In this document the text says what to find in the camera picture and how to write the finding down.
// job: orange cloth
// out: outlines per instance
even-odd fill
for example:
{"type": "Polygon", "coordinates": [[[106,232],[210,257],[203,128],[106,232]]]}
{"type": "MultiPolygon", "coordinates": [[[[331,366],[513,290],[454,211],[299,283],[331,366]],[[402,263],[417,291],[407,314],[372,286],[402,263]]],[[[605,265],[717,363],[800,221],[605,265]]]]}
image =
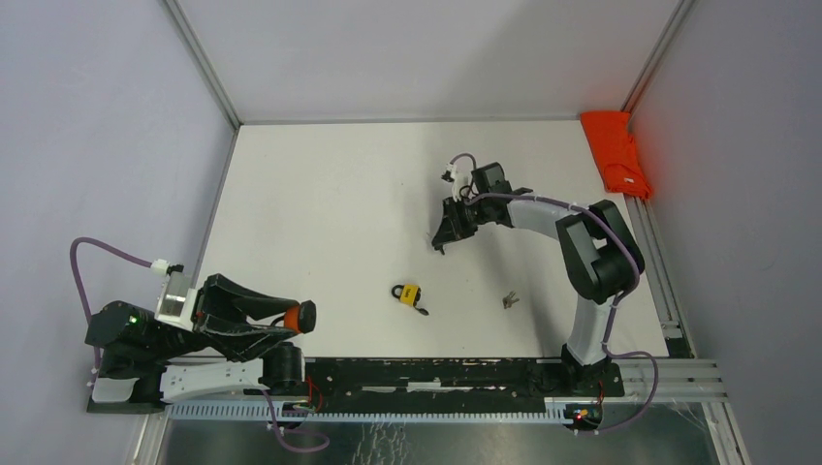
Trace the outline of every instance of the orange cloth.
{"type": "Polygon", "coordinates": [[[586,111],[580,115],[596,168],[608,192],[621,192],[648,200],[653,189],[637,160],[637,145],[628,134],[631,113],[586,111]]]}

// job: yellow padlock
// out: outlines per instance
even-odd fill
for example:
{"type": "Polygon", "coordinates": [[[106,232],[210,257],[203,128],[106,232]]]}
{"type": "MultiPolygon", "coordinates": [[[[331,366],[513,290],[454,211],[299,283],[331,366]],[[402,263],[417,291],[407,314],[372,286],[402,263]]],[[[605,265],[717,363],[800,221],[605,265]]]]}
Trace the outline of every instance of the yellow padlock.
{"type": "Polygon", "coordinates": [[[421,314],[428,315],[428,311],[425,308],[417,307],[417,304],[420,302],[420,297],[423,295],[423,291],[419,286],[414,284],[397,284],[391,289],[391,295],[401,303],[416,309],[421,314]]]}

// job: white table surface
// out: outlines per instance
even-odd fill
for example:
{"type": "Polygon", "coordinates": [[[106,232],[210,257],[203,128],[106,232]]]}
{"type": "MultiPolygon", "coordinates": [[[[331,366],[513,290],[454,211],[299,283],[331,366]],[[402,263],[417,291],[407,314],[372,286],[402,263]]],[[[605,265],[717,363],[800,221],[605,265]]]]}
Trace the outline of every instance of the white table surface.
{"type": "MultiPolygon", "coordinates": [[[[609,199],[630,222],[579,121],[243,126],[198,284],[222,273],[312,299],[317,327],[294,339],[307,357],[558,356],[577,297],[557,242],[485,225],[445,256],[430,247],[450,194],[440,175],[465,151],[502,164],[515,188],[609,199]],[[406,282],[430,316],[391,297],[406,282]],[[505,310],[510,291],[521,301],[505,310]]],[[[668,354],[645,279],[619,309],[612,348],[668,354]]]]}

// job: gray wall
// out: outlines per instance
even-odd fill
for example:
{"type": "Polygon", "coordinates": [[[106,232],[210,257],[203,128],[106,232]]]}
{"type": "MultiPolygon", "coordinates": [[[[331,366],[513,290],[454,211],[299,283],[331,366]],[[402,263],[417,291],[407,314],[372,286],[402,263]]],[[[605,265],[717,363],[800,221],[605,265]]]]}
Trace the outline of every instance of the gray wall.
{"type": "MultiPolygon", "coordinates": [[[[69,244],[193,267],[232,132],[159,2],[4,2],[0,21],[0,463],[123,463],[137,418],[83,412],[69,244]]],[[[83,247],[95,310],[153,305],[157,278],[83,247]]]]}
{"type": "Polygon", "coordinates": [[[240,120],[619,108],[677,0],[180,0],[240,120]]]}
{"type": "Polygon", "coordinates": [[[634,118],[675,286],[755,463],[818,463],[822,2],[703,1],[634,118]]]}

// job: metal floor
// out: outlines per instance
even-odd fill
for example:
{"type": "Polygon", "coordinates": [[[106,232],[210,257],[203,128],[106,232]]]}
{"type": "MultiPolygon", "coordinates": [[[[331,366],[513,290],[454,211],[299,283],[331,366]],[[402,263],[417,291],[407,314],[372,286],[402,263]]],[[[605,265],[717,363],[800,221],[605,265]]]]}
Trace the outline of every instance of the metal floor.
{"type": "MultiPolygon", "coordinates": [[[[618,421],[636,407],[607,405],[618,421]]],[[[718,464],[700,404],[654,405],[630,428],[574,438],[543,424],[314,423],[331,445],[296,454],[279,446],[259,421],[170,422],[159,463],[183,464],[718,464]]],[[[287,437],[295,446],[310,439],[287,437]]]]}

